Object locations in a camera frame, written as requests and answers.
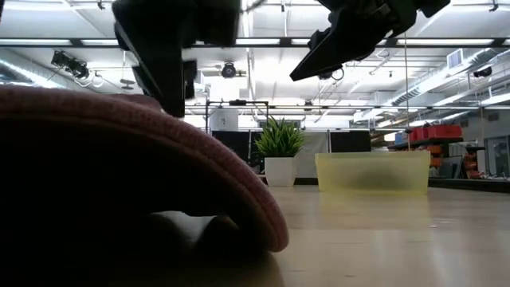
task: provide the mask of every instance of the translucent yellow bin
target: translucent yellow bin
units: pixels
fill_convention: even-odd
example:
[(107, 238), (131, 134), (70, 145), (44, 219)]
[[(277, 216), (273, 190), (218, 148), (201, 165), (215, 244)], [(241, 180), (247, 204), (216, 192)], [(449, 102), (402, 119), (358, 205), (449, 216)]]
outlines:
[(316, 154), (319, 189), (324, 192), (426, 194), (428, 151)]

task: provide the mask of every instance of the potted plant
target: potted plant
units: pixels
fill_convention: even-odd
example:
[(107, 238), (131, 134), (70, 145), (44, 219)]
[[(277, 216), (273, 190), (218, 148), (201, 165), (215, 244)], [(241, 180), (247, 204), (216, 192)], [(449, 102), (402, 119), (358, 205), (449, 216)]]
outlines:
[(304, 136), (293, 124), (272, 117), (255, 142), (265, 157), (265, 178), (270, 187), (291, 187), (296, 180), (294, 156), (303, 147)]

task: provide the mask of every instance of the green plant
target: green plant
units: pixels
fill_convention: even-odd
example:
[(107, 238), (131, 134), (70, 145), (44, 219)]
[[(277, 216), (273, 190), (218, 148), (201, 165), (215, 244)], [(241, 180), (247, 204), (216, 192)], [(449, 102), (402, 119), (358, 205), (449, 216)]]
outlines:
[(303, 143), (301, 130), (285, 123), (285, 119), (277, 121), (273, 117), (268, 118), (261, 138), (255, 142), (264, 157), (294, 157), (303, 147)]

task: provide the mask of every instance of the table surface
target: table surface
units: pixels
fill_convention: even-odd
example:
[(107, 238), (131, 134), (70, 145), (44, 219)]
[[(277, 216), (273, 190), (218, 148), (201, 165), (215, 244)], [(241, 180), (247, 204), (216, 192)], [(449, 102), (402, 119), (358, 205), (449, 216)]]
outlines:
[(423, 196), (344, 196), (310, 186), (271, 192), (290, 232), (290, 245), (278, 254), (243, 245), (225, 218), (166, 212), (154, 214), (158, 223), (143, 232), (157, 260), (91, 271), (81, 285), (108, 279), (109, 286), (506, 287), (510, 281), (508, 195), (430, 188)]

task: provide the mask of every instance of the white planter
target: white planter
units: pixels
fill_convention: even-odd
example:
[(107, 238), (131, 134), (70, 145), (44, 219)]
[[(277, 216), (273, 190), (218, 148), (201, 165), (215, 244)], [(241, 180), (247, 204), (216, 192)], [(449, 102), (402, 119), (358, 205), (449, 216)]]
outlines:
[(270, 187), (293, 187), (296, 180), (294, 158), (265, 158), (265, 178)]

